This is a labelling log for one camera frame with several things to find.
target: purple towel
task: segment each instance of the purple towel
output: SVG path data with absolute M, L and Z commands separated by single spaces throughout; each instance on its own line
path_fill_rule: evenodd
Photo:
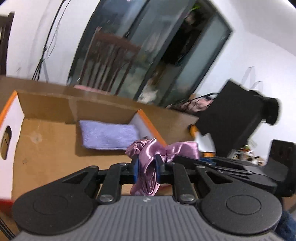
M 82 144 L 85 148 L 97 150 L 126 150 L 139 139 L 134 125 L 110 124 L 93 120 L 79 121 Z

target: glass door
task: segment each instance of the glass door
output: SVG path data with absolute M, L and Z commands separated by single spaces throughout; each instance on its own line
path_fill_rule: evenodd
M 84 58 L 97 27 L 123 37 L 149 0 L 101 0 L 93 12 L 78 45 L 69 73 L 71 83 L 79 79 Z
M 140 94 L 151 77 L 194 3 L 195 0 L 150 0 L 147 3 L 127 34 L 127 38 L 141 46 L 141 50 L 119 96 L 137 99 L 136 94 Z
M 231 30 L 225 21 L 214 15 L 200 40 L 192 49 L 188 62 L 171 87 L 164 94 L 161 106 L 189 98 L 224 46 Z

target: white wall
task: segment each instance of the white wall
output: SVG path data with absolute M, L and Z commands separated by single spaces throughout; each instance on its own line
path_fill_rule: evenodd
M 15 12 L 9 38 L 7 75 L 32 78 L 61 1 L 6 0 L 0 6 L 2 15 Z M 68 1 L 64 3 L 57 19 L 60 18 Z M 60 23 L 55 49 L 45 60 L 51 83 L 66 84 L 80 38 L 98 2 L 99 0 L 71 0 L 68 5 Z M 45 81 L 43 71 L 40 80 Z
M 296 57 L 275 43 L 247 31 L 244 23 L 246 19 L 242 20 L 234 8 L 227 6 L 227 3 L 231 5 L 234 0 L 212 1 L 234 31 L 210 71 L 198 86 L 196 93 L 203 95 L 218 92 L 229 78 L 240 82 L 247 68 L 254 66 L 256 81 L 263 81 L 263 94 L 281 101 L 281 115 L 278 124 L 275 126 L 261 124 L 252 136 L 252 140 L 257 144 L 256 155 L 265 158 L 272 139 L 296 142 L 296 128 L 294 127 L 296 114 L 293 112 L 294 103 L 296 103 Z M 291 37 L 294 37 L 296 23 L 292 26 Z M 250 82 L 248 78 L 245 83 L 246 88 L 250 88 L 253 84 Z
M 230 0 L 245 29 L 296 55 L 296 9 L 288 0 Z

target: pink satin cloth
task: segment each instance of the pink satin cloth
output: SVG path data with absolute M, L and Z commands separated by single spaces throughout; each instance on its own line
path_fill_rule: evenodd
M 164 147 L 156 139 L 135 141 L 127 148 L 126 154 L 130 158 L 139 154 L 138 181 L 131 188 L 131 195 L 135 196 L 154 196 L 157 192 L 160 185 L 156 181 L 156 154 L 160 154 L 163 162 L 171 162 L 176 155 L 199 157 L 196 142 L 176 142 Z

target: metal screw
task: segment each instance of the metal screw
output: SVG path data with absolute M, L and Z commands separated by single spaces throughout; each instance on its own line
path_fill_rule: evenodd
M 195 199 L 195 197 L 192 194 L 182 194 L 180 198 L 184 202 L 191 202 Z
M 114 197 L 109 194 L 103 194 L 102 196 L 100 196 L 101 202 L 111 202 L 111 201 L 113 201 L 113 199 L 114 199 Z

